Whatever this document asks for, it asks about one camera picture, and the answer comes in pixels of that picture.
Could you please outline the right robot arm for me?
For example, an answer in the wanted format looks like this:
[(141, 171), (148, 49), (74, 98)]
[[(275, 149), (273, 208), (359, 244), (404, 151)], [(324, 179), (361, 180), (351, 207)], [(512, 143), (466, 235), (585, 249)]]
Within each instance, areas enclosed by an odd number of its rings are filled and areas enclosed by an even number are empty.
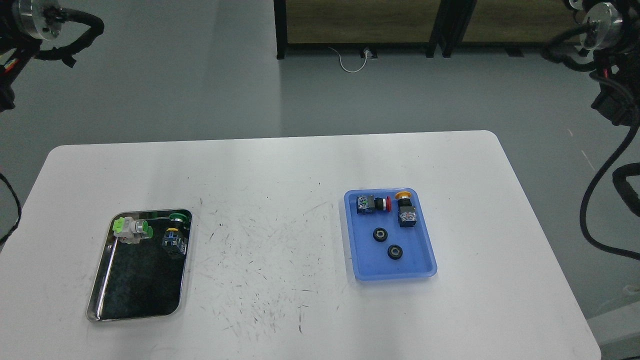
[[(640, 5), (637, 0), (566, 0), (565, 7), (585, 16), (575, 27), (555, 35), (541, 48), (548, 62), (562, 64), (572, 71), (587, 73), (599, 85), (599, 94), (590, 107), (614, 126), (626, 126), (628, 132), (615, 151), (590, 180), (579, 208), (579, 227), (594, 248), (635, 261), (637, 251), (617, 248), (592, 237), (587, 224), (588, 205), (596, 186), (639, 134), (639, 44)], [(578, 36), (592, 61), (579, 63), (556, 49), (564, 41)]]

